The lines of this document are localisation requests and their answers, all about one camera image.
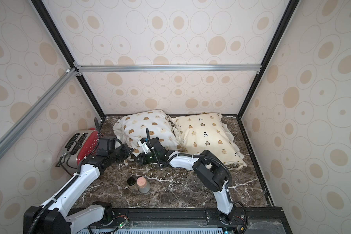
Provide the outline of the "white bear print pillow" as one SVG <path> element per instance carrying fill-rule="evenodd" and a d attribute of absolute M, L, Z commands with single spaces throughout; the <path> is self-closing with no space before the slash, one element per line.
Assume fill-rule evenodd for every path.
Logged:
<path fill-rule="evenodd" d="M 139 141 L 147 137 L 147 130 L 150 138 L 158 137 L 166 150 L 182 150 L 170 120 L 164 111 L 151 110 L 122 117 L 114 124 L 113 131 L 117 139 L 134 149 L 135 157 L 143 152 Z"/>

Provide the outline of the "cream animal print pillow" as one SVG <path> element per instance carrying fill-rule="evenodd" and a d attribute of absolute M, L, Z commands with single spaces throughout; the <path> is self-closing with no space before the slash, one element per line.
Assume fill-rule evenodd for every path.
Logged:
<path fill-rule="evenodd" d="M 184 153 L 196 155 L 208 150 L 225 165 L 237 164 L 238 169 L 242 169 L 247 166 L 244 155 L 222 117 L 222 114 L 207 113 L 175 117 L 171 122 Z"/>

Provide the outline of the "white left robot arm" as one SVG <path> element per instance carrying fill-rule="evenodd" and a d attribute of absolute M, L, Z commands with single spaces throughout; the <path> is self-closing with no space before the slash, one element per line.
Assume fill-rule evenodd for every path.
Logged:
<path fill-rule="evenodd" d="M 117 138 L 103 137 L 91 153 L 78 164 L 77 172 L 63 187 L 41 206 L 31 206 L 23 216 L 25 234 L 76 234 L 99 222 L 108 226 L 113 222 L 112 205 L 97 201 L 77 213 L 69 214 L 84 191 L 114 163 L 128 159 L 133 148 Z"/>

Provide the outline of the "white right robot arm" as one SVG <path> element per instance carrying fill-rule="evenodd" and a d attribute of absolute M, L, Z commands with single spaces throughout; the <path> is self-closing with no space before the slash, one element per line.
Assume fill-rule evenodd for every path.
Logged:
<path fill-rule="evenodd" d="M 183 168 L 194 171 L 201 183 L 213 192 L 217 209 L 225 215 L 230 215 L 234 207 L 228 189 L 232 175 L 227 166 L 212 152 L 204 150 L 200 154 L 190 155 L 166 150 L 158 137 L 151 139 L 143 137 L 138 141 L 138 146 L 143 152 L 136 157 L 137 163 L 141 165 L 156 163 L 161 168 Z"/>

